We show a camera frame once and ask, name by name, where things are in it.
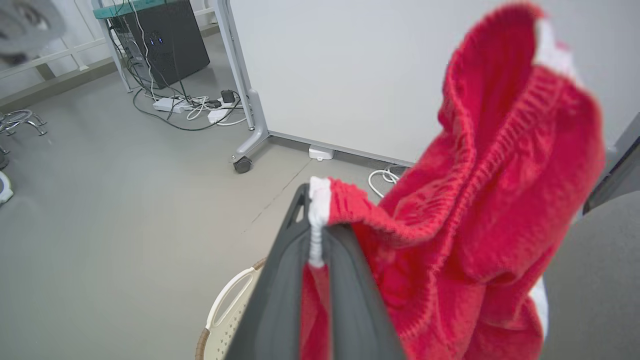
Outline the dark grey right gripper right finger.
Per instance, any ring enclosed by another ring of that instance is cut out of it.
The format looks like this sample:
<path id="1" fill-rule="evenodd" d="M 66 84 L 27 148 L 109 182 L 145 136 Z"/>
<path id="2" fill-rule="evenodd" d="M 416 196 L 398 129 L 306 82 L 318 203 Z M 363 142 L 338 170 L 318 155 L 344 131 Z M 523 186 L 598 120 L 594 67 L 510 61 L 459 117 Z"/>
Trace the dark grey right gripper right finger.
<path id="1" fill-rule="evenodd" d="M 334 360 L 404 360 L 402 342 L 391 322 L 370 265 L 352 227 L 323 231 L 330 286 Z"/>

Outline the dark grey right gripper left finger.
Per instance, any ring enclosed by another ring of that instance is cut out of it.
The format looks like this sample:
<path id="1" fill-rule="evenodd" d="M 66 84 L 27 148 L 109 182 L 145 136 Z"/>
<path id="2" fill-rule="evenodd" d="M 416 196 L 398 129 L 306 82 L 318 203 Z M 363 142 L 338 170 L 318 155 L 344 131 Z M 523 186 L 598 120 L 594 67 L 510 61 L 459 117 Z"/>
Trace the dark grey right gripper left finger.
<path id="1" fill-rule="evenodd" d="M 227 360 L 297 360 L 303 268 L 309 252 L 309 185 L 298 187 L 238 324 Z"/>

